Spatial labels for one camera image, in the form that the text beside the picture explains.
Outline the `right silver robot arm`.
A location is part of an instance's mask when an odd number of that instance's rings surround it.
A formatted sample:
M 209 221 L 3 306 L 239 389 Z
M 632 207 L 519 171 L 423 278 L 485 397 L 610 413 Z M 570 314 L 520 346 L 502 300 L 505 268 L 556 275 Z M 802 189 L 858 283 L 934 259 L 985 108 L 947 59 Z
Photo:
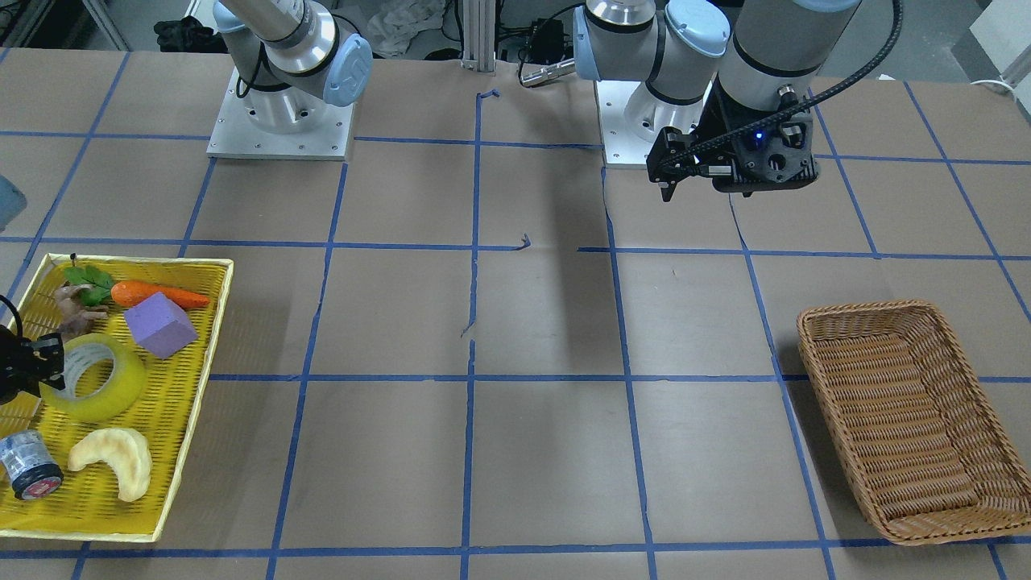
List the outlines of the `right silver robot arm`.
M 354 104 L 369 77 L 373 54 L 358 31 L 342 28 L 317 1 L 217 1 L 217 30 L 232 56 L 253 56 L 248 89 L 261 76 L 317 97 L 328 106 Z M 65 384 L 65 334 L 32 339 L 7 297 L 14 328 L 2 328 L 2 403 Z

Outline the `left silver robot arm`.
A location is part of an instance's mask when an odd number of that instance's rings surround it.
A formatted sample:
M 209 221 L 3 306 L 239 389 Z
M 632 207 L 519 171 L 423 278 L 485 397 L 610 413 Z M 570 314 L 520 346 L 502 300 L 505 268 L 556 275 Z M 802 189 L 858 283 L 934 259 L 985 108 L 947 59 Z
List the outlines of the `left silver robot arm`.
M 633 81 L 642 106 L 696 120 L 644 122 L 648 180 L 663 201 L 690 177 L 722 193 L 809 186 L 822 170 L 814 120 L 791 111 L 858 10 L 857 1 L 745 1 L 735 18 L 710 1 L 586 1 L 574 8 L 577 74 Z

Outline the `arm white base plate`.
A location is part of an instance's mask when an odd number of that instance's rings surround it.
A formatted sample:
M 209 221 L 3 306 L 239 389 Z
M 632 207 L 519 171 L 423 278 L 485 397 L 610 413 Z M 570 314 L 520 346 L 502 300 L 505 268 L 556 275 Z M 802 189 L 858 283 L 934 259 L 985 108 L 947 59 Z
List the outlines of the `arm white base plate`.
M 356 106 L 331 106 L 295 88 L 248 89 L 232 71 L 206 153 L 233 160 L 350 160 Z
M 644 169 L 660 129 L 674 127 L 687 135 L 701 117 L 711 87 L 701 100 L 687 106 L 656 99 L 643 82 L 596 81 L 598 121 L 605 166 Z

